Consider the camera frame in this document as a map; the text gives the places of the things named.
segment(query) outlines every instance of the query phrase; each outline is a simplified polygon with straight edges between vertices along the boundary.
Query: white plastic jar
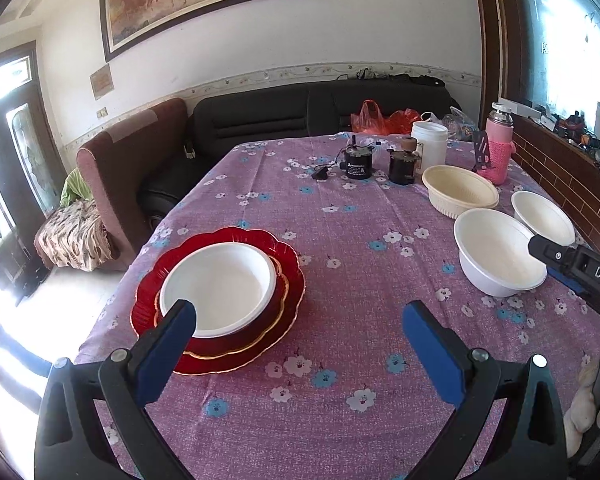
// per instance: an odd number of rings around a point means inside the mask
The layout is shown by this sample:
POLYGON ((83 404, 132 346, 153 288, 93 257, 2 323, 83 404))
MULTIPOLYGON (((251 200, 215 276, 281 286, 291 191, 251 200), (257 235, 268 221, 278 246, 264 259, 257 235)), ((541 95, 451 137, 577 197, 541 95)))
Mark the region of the white plastic jar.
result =
POLYGON ((411 137, 418 140, 417 153, 422 157, 418 173, 446 162, 446 140, 449 130, 442 124, 418 121, 413 123, 411 137))

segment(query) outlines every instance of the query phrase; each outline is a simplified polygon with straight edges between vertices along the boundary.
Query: brick wall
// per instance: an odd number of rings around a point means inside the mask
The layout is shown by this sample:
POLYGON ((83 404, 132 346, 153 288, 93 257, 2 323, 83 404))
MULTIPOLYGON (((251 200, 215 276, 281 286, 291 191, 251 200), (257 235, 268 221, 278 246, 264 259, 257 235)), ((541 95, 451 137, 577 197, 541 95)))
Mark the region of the brick wall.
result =
POLYGON ((514 118, 513 159, 600 253, 600 171, 579 149, 533 121, 514 118))

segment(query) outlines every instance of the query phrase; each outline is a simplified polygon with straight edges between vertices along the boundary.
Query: sunlit floor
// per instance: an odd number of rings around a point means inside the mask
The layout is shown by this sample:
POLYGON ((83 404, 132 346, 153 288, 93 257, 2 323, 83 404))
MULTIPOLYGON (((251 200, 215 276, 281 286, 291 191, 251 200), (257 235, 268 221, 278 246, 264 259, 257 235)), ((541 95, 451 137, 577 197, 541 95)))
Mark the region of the sunlit floor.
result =
MULTIPOLYGON (((54 269, 45 283, 17 308, 5 307, 0 321, 33 353, 55 361, 74 359, 98 315, 118 286, 121 272, 54 269)), ((0 350, 0 363, 21 383, 43 395, 46 380, 29 372, 0 350)), ((0 448, 25 480, 33 480, 38 416, 0 386, 0 448)))

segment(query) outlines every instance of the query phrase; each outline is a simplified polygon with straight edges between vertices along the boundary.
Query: brown cap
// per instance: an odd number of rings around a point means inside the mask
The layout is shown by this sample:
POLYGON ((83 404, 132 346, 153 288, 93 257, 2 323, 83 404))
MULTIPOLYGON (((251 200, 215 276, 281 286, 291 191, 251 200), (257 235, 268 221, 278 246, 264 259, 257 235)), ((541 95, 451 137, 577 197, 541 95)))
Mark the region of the brown cap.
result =
POLYGON ((415 152, 418 149, 418 141, 413 137, 401 140, 400 145, 405 152, 415 152))

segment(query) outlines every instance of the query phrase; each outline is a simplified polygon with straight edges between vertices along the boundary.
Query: white bowl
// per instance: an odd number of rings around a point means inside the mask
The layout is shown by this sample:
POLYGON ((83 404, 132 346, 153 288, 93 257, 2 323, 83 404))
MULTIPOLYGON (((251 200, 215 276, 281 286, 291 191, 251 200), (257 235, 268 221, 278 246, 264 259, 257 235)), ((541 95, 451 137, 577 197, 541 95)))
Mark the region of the white bowl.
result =
POLYGON ((226 242, 204 247, 180 261, 160 290, 166 316, 177 300, 196 307, 193 337, 237 332, 256 319, 276 288, 276 269, 256 247, 226 242))
POLYGON ((571 220, 551 200, 530 191, 519 191, 512 195, 511 204, 516 220, 535 234, 562 246, 575 243, 576 231, 571 220))
POLYGON ((455 166, 431 166, 422 174, 429 189, 431 205, 449 218, 458 218, 469 209, 491 209, 500 195, 486 178, 455 166))
POLYGON ((454 225, 464 275, 489 296, 508 298, 536 288, 546 279, 546 266, 529 254, 533 233, 492 209, 471 209, 454 225))

